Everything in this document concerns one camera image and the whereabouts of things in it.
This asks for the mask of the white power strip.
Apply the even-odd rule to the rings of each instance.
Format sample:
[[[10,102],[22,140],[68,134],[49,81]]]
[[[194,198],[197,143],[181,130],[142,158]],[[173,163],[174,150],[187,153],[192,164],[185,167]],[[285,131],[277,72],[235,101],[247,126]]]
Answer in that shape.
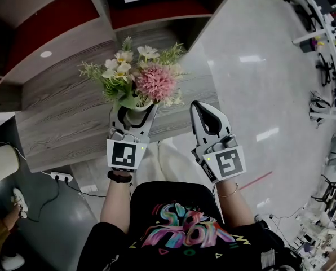
[[[66,183],[71,182],[73,179],[72,175],[61,172],[51,172],[50,176],[55,180],[64,181]]]

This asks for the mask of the person's left forearm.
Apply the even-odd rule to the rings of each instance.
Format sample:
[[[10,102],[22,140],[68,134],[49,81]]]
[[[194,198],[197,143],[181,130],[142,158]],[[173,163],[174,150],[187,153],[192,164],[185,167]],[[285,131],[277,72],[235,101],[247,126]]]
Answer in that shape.
[[[130,187],[129,183],[110,180],[108,191],[100,214],[100,222],[118,227],[125,234],[130,226]]]

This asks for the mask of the long white office desk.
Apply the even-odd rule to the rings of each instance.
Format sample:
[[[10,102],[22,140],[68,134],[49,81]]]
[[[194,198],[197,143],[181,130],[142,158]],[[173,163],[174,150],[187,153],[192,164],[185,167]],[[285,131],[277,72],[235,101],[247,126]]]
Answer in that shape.
[[[305,34],[299,38],[292,40],[293,45],[299,45],[303,41],[307,41],[310,38],[314,38],[316,36],[325,35],[327,39],[327,46],[329,48],[330,54],[332,55],[333,64],[335,66],[336,72],[336,31],[331,25],[333,19],[330,18],[328,14],[323,14],[321,11],[321,6],[319,6],[315,0],[306,0],[309,5],[311,5],[317,14],[319,21],[322,23],[322,29],[316,30],[312,33]],[[328,113],[317,113],[310,112],[309,117],[322,118],[322,119],[332,119],[336,120],[336,107],[332,107]]]

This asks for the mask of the grey wooden shelf hutch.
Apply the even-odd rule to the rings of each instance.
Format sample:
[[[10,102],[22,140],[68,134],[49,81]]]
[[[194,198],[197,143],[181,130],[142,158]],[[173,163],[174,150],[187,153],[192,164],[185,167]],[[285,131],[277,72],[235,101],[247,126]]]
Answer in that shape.
[[[0,0],[0,113],[21,110],[23,85],[37,74],[144,27],[172,30],[190,49],[226,1]]]

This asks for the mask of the white black office chair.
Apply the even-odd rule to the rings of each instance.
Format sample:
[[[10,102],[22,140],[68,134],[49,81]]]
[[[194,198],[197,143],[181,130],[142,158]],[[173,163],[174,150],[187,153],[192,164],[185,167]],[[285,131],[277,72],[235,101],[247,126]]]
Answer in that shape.
[[[331,115],[331,105],[326,100],[322,99],[318,92],[311,91],[311,98],[309,102],[310,113],[318,113],[324,115]]]

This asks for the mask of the person's white trousers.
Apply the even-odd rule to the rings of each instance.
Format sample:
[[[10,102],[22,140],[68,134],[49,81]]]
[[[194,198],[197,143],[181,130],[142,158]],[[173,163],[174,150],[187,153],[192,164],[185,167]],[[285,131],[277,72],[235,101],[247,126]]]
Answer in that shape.
[[[169,140],[149,144],[138,170],[132,176],[133,187],[154,181],[187,182],[211,186],[194,157],[183,154]]]

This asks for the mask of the black wristband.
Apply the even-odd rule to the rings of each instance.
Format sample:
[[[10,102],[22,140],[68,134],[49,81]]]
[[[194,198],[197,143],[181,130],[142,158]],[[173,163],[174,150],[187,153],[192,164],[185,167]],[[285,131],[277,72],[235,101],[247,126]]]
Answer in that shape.
[[[130,173],[124,172],[124,176],[121,174],[115,174],[115,172],[113,170],[110,170],[107,173],[107,177],[112,180],[115,181],[116,183],[130,183],[132,180],[132,175]]]

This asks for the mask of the pink white flowers white vase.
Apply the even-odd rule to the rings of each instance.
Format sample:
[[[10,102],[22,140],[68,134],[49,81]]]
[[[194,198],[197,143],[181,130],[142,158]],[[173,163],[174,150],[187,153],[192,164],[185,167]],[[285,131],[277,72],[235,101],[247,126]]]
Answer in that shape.
[[[127,36],[121,49],[104,64],[82,62],[80,75],[98,82],[103,97],[115,108],[137,110],[161,102],[168,107],[182,104],[182,92],[177,88],[178,80],[187,74],[179,64],[182,44],[162,51],[148,45],[134,51],[132,44]]]

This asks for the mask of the black printed T-shirt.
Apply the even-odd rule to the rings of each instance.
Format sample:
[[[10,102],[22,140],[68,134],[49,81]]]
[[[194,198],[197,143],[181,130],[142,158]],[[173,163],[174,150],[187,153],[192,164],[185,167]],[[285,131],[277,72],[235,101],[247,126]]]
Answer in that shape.
[[[100,222],[77,271],[300,271],[300,259],[261,224],[224,224],[212,192],[185,182],[146,182],[130,201],[130,226]]]

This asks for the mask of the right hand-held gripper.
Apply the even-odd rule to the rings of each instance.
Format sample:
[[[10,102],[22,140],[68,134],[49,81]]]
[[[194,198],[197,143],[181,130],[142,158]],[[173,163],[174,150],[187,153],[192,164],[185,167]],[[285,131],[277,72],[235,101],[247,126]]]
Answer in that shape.
[[[212,105],[197,100],[192,102],[190,112],[197,140],[192,154],[210,182],[218,183],[245,173],[243,148],[231,134],[227,116]],[[213,138],[220,140],[211,143]]]

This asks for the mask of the cream ribbed cylinder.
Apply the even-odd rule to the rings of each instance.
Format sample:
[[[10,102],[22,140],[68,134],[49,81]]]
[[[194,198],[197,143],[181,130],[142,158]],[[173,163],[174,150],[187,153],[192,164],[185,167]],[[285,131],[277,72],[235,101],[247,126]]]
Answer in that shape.
[[[10,145],[0,146],[0,181],[19,170],[19,155]]]

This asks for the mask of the person's right forearm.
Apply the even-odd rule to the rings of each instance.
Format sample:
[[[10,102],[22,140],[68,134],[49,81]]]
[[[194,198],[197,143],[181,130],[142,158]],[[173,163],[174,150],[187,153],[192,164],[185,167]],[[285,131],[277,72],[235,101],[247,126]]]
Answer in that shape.
[[[253,213],[234,180],[219,181],[216,190],[224,222],[229,228],[254,223]]]

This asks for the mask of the dark grey bin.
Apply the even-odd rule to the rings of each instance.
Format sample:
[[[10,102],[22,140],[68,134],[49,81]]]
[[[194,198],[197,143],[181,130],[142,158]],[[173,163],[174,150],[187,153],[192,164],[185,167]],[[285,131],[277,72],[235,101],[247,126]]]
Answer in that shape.
[[[299,47],[304,53],[320,52],[324,46],[325,42],[315,37],[299,43]]]

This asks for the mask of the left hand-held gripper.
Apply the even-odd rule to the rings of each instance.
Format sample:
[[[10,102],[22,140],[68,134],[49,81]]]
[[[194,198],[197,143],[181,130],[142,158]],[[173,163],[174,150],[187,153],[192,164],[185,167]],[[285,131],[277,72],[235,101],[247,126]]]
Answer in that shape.
[[[145,155],[157,104],[129,110],[111,109],[107,138],[107,164],[115,171],[137,171]]]

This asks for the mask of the grey wood-grain table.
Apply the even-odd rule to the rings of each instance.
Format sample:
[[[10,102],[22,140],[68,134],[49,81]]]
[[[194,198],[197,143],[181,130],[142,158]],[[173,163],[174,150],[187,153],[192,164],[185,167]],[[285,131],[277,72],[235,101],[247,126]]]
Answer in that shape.
[[[79,73],[82,62],[100,64],[115,51],[111,41],[80,51],[37,74],[23,86],[22,111],[16,124],[31,172],[46,171],[106,155],[112,104],[98,83]],[[219,106],[211,70],[202,48],[194,46],[180,59],[186,75],[179,80],[182,104],[159,105],[149,134],[151,141],[191,129],[189,105],[200,100]]]

